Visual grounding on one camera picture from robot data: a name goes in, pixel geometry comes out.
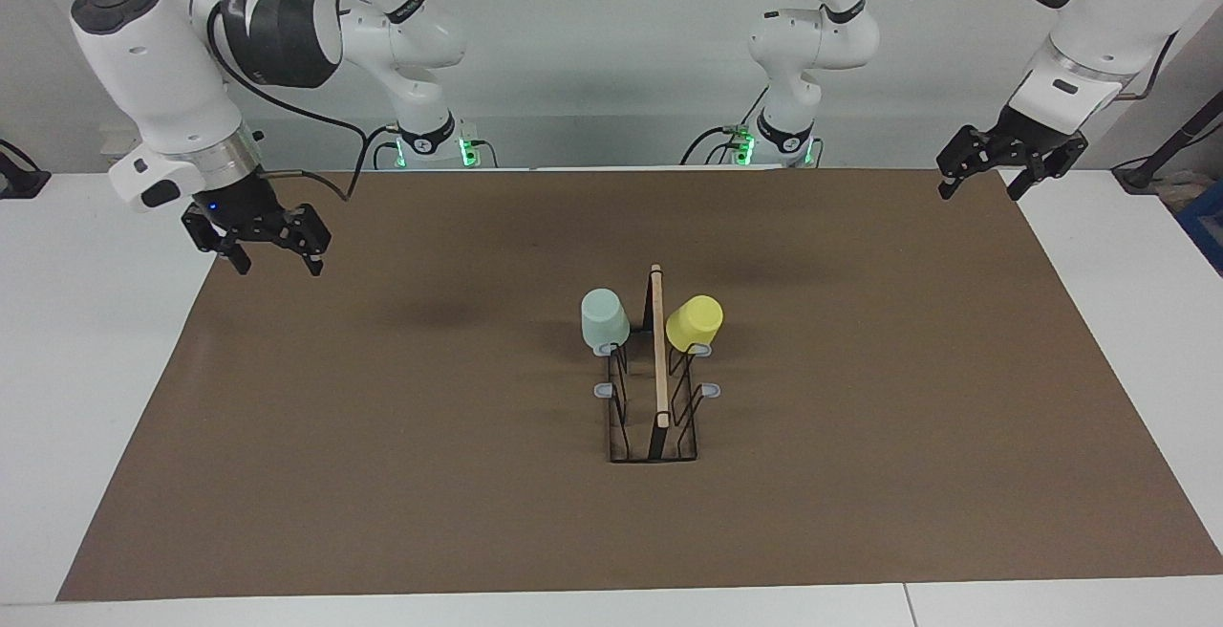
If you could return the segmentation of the yellow plastic cup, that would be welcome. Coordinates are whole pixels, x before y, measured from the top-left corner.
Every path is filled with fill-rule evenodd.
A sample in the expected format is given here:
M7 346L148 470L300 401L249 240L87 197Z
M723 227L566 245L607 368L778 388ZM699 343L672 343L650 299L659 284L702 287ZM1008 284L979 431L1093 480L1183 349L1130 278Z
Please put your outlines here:
M665 335L674 350L693 353L696 345L711 347L724 321L724 310L715 297L696 295L669 314Z

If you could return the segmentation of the pale green plastic cup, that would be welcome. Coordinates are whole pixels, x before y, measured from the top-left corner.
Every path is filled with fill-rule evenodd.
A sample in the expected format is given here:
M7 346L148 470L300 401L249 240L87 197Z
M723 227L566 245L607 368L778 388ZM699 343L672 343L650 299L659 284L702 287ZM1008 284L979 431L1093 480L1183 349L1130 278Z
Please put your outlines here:
M608 357L625 347L631 323L612 288L592 288L580 304L581 332L596 357Z

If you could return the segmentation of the black stand pole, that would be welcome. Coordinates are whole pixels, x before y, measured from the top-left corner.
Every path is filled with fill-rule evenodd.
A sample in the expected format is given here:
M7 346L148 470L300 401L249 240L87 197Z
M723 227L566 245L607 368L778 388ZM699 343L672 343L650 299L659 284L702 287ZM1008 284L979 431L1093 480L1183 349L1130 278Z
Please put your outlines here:
M1208 139L1214 131L1223 130L1223 90L1206 101L1192 117L1179 127L1148 156L1126 160L1110 169L1110 174L1128 193L1144 193L1156 178L1156 174L1185 148Z

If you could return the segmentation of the blue crate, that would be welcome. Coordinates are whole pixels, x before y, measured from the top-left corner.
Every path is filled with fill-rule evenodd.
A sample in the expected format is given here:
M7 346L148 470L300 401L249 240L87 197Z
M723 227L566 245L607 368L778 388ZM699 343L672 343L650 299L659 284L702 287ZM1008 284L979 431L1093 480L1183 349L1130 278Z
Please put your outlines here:
M1223 277L1223 180L1181 208L1175 221Z

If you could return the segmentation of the brown table mat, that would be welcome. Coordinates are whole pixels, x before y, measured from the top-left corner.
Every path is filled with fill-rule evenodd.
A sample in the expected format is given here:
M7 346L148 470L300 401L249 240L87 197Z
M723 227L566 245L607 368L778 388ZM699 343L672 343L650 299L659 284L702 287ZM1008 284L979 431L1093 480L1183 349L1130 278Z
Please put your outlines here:
M1223 573L1000 178L371 175L215 264L61 600ZM612 464L589 288L720 301L698 458Z

